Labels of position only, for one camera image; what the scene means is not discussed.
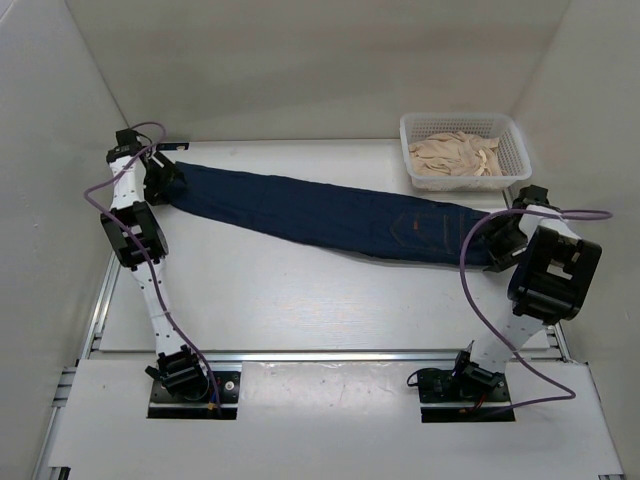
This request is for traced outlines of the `dark blue denim trousers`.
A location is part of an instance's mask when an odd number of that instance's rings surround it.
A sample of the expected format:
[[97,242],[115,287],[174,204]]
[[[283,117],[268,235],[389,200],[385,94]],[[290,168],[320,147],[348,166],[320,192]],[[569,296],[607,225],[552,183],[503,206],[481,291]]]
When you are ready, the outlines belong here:
[[487,267],[479,240],[462,246],[485,214],[461,205],[289,177],[179,163],[164,190],[189,214],[295,243],[379,259]]

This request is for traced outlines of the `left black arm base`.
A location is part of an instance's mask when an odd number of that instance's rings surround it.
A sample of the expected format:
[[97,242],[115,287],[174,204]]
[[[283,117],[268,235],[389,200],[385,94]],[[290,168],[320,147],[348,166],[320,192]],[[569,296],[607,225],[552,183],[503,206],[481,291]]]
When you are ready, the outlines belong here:
[[241,371],[213,370],[216,387],[197,358],[165,362],[162,368],[147,366],[153,383],[147,407],[148,419],[235,420],[241,390]]

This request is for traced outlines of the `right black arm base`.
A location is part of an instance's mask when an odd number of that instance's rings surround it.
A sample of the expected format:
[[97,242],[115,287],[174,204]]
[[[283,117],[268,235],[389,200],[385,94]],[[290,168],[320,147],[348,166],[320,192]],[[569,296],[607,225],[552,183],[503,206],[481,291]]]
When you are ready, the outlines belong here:
[[471,347],[458,353],[452,368],[421,368],[407,377],[406,385],[418,391],[425,424],[516,420],[505,374],[472,362]]

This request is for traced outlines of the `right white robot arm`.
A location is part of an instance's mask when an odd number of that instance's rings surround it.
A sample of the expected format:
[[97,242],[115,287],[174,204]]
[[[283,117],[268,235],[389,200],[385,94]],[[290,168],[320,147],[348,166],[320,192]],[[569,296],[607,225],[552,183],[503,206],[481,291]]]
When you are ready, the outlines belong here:
[[489,269],[513,268],[507,306],[497,320],[482,318],[489,333],[459,355],[449,387],[470,400],[486,381],[504,375],[507,363],[546,327],[571,320],[580,312],[595,275],[602,248],[569,226],[571,220],[608,219],[603,211],[558,210],[527,205],[496,212],[481,220],[463,246],[475,239],[488,248]]

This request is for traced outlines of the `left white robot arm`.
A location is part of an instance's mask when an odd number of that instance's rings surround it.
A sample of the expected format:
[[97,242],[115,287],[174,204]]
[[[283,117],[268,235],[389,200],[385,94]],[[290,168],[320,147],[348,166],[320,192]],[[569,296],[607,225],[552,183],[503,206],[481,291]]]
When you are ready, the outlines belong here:
[[108,151],[106,161],[113,194],[100,221],[117,260],[130,271],[146,304],[156,351],[156,365],[146,372],[170,394],[198,400],[208,392],[210,377],[196,349],[171,318],[163,282],[168,245],[144,197],[140,173],[141,167],[150,173],[163,166],[137,136]]

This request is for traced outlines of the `small dark label sticker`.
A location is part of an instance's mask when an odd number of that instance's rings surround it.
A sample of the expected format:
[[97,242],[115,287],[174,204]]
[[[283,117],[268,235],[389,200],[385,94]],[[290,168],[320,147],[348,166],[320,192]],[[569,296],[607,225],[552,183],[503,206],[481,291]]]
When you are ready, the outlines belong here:
[[158,151],[186,151],[190,147],[189,142],[167,142],[157,146]]

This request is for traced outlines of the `beige cloth in basket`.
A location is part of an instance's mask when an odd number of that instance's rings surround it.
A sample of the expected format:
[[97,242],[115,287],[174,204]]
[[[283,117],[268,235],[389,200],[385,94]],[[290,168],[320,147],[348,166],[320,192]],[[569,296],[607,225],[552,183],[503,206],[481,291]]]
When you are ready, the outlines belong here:
[[408,146],[414,172],[420,176],[502,176],[498,138],[483,138],[462,131],[430,135]]

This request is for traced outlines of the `white plastic mesh basket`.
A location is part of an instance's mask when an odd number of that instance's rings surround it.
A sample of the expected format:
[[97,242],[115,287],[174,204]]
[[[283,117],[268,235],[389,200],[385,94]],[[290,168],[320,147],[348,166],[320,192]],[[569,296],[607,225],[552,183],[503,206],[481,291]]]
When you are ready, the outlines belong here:
[[[420,176],[411,166],[408,146],[430,135],[462,131],[483,138],[498,138],[498,161],[502,176]],[[408,113],[400,119],[403,159],[412,185],[426,191],[499,191],[526,180],[532,169],[520,132],[514,121],[493,113]]]

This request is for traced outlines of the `aluminium front rail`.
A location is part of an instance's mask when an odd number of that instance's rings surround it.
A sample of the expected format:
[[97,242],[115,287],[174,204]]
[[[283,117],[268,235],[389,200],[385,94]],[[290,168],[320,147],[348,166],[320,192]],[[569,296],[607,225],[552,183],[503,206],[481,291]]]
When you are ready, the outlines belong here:
[[216,351],[205,354],[209,362],[449,362],[457,350],[350,350],[350,351]]

